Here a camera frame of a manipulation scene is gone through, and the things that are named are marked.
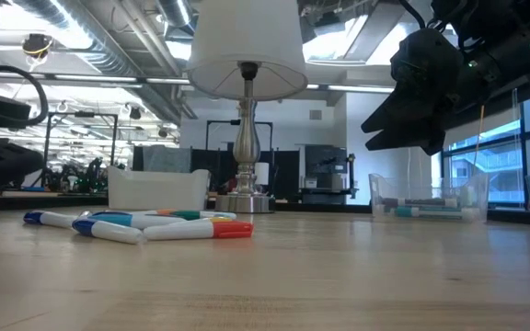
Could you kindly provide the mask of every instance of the ductwork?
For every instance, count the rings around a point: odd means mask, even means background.
[[[77,56],[97,68],[102,74],[112,76],[141,76],[143,71],[124,52],[110,34],[79,1],[75,0],[13,0],[30,14],[45,19],[58,29],[82,29],[93,40],[88,49],[92,53]],[[178,105],[161,96],[153,87],[130,89],[140,97],[161,120],[180,124]]]
[[[193,9],[188,0],[156,0],[163,19],[173,28],[184,28],[193,18]]]

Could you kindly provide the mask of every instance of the ceiling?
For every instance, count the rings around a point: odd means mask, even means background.
[[[144,14],[146,22],[151,26],[153,33],[163,39],[164,27],[157,16],[155,0],[133,0],[139,10]],[[419,10],[424,17],[431,17],[430,0],[411,0],[411,4]],[[191,0],[191,5],[202,15],[202,1]],[[398,50],[399,42],[410,32],[415,30],[416,23],[413,18],[405,13],[397,0],[300,0],[302,17],[308,20],[308,24],[315,24],[324,12],[336,11],[340,18],[340,31],[321,35],[305,45],[306,50],[313,55],[307,61],[307,76],[311,84],[366,84],[378,86],[391,86],[394,82],[389,76],[389,59]],[[140,70],[140,74],[148,76],[172,76],[165,67],[151,54],[143,44],[139,36],[134,33],[125,16],[114,8],[110,0],[88,0],[81,1],[87,15],[94,18],[106,33],[104,42],[115,43],[125,58],[132,61],[133,67]],[[21,49],[22,41],[30,33],[43,33],[52,35],[56,42],[52,45],[46,62],[34,65],[33,59],[28,59]],[[84,61],[86,51],[75,50],[83,40],[79,38],[60,38],[58,30],[52,29],[51,25],[28,11],[18,6],[3,6],[0,14],[0,63],[14,65],[24,70],[33,70],[39,73],[57,74],[100,74],[99,69]],[[192,36],[179,29],[170,30],[167,36],[167,47],[173,56],[179,69],[185,68],[185,58],[189,56],[189,45]],[[332,49],[330,58],[325,59],[325,49]],[[137,141],[160,141],[166,145],[177,145],[179,132],[177,126],[164,121],[165,116],[161,113],[162,108],[154,107],[149,100],[141,97],[137,89],[125,89],[120,86],[88,85],[58,82],[54,86],[45,87],[51,103],[51,111],[55,111],[60,105],[67,107],[68,112],[85,110],[95,112],[98,115],[118,115],[119,127],[118,138],[121,146],[127,146],[128,142]],[[171,99],[171,91],[168,88],[158,87],[158,94]],[[201,113],[200,118],[210,117],[206,111],[218,110],[213,102],[202,93],[193,88],[186,87],[184,98],[191,110]],[[334,106],[340,93],[322,93],[317,91],[305,91],[295,99],[327,101],[327,105]],[[37,105],[37,95],[31,86],[22,86],[18,82],[0,81],[0,95],[14,97],[33,105],[34,114],[40,108]],[[224,102],[224,107],[230,109],[229,103]],[[311,110],[311,105],[304,106],[303,111]],[[130,107],[139,107],[142,112],[140,120],[131,120],[129,117]],[[270,112],[272,116],[282,116],[281,112]],[[180,118],[188,116],[176,114]],[[59,151],[66,149],[64,138],[81,139],[87,144],[87,137],[91,139],[102,139],[111,136],[112,130],[105,120],[100,117],[94,119],[76,119],[67,117],[70,125],[58,120],[58,127],[53,131],[53,137],[59,138]],[[75,133],[71,126],[88,125],[96,129],[89,129],[88,134]],[[159,127],[167,126],[169,135],[166,139],[159,138],[157,131]],[[32,128],[25,132],[10,132],[1,130],[1,136],[28,135],[28,137],[42,137],[45,126]],[[24,141],[37,145],[38,142],[25,139]]]

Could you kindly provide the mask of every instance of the table surface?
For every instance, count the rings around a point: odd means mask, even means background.
[[[530,330],[526,225],[279,212],[136,246],[22,214],[0,211],[0,330]]]

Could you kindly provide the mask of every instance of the table lamp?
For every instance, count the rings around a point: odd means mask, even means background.
[[[269,212],[269,198],[255,190],[259,138],[258,101],[277,100],[307,86],[297,3],[289,0],[203,1],[191,46],[188,78],[215,97],[240,100],[234,156],[236,189],[216,200],[218,211]]]

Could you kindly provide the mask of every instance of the exposed ceiling beam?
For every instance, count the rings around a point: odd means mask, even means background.
[[[398,0],[380,0],[347,51],[345,60],[368,60],[405,12]]]

